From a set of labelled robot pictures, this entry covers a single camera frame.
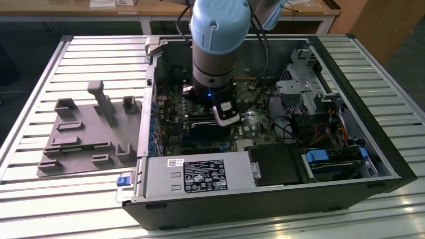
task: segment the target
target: light blue robot arm segment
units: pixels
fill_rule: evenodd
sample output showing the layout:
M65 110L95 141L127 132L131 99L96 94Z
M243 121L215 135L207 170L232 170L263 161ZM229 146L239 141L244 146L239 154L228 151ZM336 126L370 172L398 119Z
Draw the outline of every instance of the light blue robot arm segment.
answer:
M280 0L280 3L276 5L276 9L273 11L273 14L269 16L267 21L263 24L263 29L271 31L279 22L279 18L281 15L281 11L284 9L287 0Z
M207 53L225 55L244 42L249 23L247 0L197 0L191 22L193 42Z

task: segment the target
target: gray base plate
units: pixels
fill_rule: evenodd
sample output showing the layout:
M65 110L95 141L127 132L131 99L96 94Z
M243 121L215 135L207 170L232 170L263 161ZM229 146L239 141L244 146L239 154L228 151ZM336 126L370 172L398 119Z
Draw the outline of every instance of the gray base plate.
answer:
M128 160L120 160L116 155L116 149L120 145L125 152L129 143L133 151L137 152L141 102L136 101L136 104L139 112L127 115L121 103L113 103L115 116L117 119L116 127L109 127L105 117L97 115L95 110L96 105L81 105L77 109L72 109L75 118L65 118L65 121L57 117L48 138L47 148L43 151L44 155L39 163L37 176L45 177L135 166L137 162L136 155ZM71 121L81 121L84 126L81 128L57 131L57 126ZM65 147L69 147L69 149L57 152L55 156L45 156L47 149L52 146L55 147L55 145L52 145L53 142L63 139L76 139L76 137L79 137L79 143L67 145ZM96 148L92 146L92 144L108 142L113 145L112 147ZM107 157L108 160L93 163L93 155L107 154L109 155L109 157ZM56 160L59 163L51 167L48 162L52 162L52 160Z

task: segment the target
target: sticker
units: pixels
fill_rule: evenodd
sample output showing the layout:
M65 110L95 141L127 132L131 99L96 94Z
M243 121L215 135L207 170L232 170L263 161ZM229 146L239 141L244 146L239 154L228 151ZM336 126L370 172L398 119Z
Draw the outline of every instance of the sticker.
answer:
M185 162L184 179L187 193L227 190L224 161Z
M119 14L128 14L128 15L136 15L136 11L120 11Z
M220 106L223 111L228 111L232 109L231 101L221 103Z
M184 165L185 159L169 159L168 160L168 167L181 167Z

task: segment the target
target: metal slatted table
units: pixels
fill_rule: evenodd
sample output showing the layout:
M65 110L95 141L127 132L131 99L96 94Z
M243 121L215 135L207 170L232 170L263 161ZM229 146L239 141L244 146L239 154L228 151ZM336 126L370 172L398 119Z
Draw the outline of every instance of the metal slatted table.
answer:
M320 37L418 180L348 210L148 232L116 201L121 168L37 178L36 164L55 101L92 104L88 81L103 80L112 101L144 98L145 36L76 36L60 42L0 150L0 238L417 238L425 233L424 112L354 39ZM336 90L328 74L329 87Z

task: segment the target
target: gray 3d printed part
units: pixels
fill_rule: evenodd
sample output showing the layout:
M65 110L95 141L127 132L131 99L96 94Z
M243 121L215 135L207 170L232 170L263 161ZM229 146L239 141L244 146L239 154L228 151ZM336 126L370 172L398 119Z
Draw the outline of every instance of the gray 3d printed part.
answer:
M99 81L89 83L88 92L99 105L77 106L72 99L57 100L39 177L136 165L141 102L128 96L111 103Z

